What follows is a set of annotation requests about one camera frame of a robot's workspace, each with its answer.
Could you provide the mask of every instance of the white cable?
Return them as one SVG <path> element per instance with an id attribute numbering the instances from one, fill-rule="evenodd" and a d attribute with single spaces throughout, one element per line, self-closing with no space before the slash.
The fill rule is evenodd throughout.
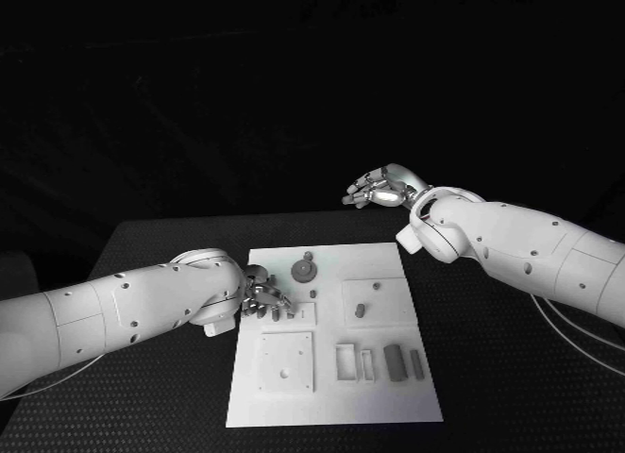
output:
<path id="1" fill-rule="evenodd" d="M 597 362 L 604 368 L 609 368 L 615 373 L 617 373 L 620 376 L 625 377 L 625 372 L 620 371 L 620 370 L 616 370 L 610 365 L 607 365 L 604 362 L 602 362 L 599 359 L 596 359 L 591 354 L 565 337 L 564 333 L 560 331 L 560 328 L 554 325 L 553 321 L 550 320 L 550 318 L 547 317 L 547 314 L 545 312 L 542 311 L 542 308 L 541 308 L 541 305 L 540 305 L 540 301 L 537 300 L 537 298 L 534 297 L 532 294 L 529 294 L 532 296 L 532 299 L 534 299 L 534 303 L 537 304 L 537 308 L 540 309 L 541 311 L 541 315 L 542 317 L 545 318 L 545 321 L 550 323 L 550 326 L 554 328 L 554 330 L 557 331 L 557 333 L 564 337 L 564 340 L 571 344 L 571 346 L 594 361 Z"/>
<path id="2" fill-rule="evenodd" d="M 547 305 L 553 308 L 554 312 L 560 315 L 561 319 L 574 327 L 577 328 L 577 330 L 580 330 L 581 332 L 584 332 L 591 338 L 594 338 L 596 340 L 599 340 L 603 344 L 607 344 L 609 346 L 613 346 L 615 348 L 617 348 L 620 351 L 625 351 L 625 346 L 622 346 L 620 344 L 616 344 L 613 342 L 610 342 L 609 340 L 606 340 L 604 338 L 599 337 L 593 332 L 589 332 L 583 327 L 577 326 L 564 316 L 564 314 L 561 313 L 561 311 L 557 309 L 557 307 L 554 306 L 553 302 L 550 300 L 547 300 L 544 297 L 542 297 L 542 300 L 547 302 Z"/>
<path id="3" fill-rule="evenodd" d="M 37 394 L 39 392 L 49 390 L 58 384 L 62 384 L 68 379 L 71 379 L 73 376 L 76 376 L 104 356 L 105 356 L 105 354 L 102 356 L 98 356 L 75 373 L 72 373 L 68 377 L 61 379 L 56 383 L 46 386 L 43 389 L 27 392 L 26 394 L 16 394 L 14 396 L 6 396 L 4 398 L 0 399 L 0 401 L 9 401 L 10 399 L 23 398 L 23 396 L 29 396 L 30 394 Z"/>

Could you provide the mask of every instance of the dark curtain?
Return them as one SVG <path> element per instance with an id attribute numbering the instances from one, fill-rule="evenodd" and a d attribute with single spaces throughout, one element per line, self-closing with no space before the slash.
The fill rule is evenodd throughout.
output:
<path id="1" fill-rule="evenodd" d="M 622 8 L 264 8 L 0 35 L 0 251 L 42 288 L 120 222 L 348 209 L 389 162 L 625 241 Z"/>

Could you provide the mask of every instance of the textured table surface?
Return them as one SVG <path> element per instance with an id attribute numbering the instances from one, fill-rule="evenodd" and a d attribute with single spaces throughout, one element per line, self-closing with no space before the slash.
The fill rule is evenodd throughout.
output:
<path id="1" fill-rule="evenodd" d="M 395 240 L 405 209 L 365 209 L 127 222 L 91 278 L 224 248 L 245 265 L 251 248 Z M 452 264 L 401 249 L 444 422 L 225 428 L 237 329 L 206 338 L 187 325 L 104 356 L 76 377 L 23 398 L 0 453 L 625 451 L 625 378 L 599 367 L 545 324 L 527 294 L 473 260 Z M 573 319 L 617 341 L 576 310 Z M 625 354 L 555 321 L 625 370 Z M 78 369 L 40 379 L 39 388 Z"/>

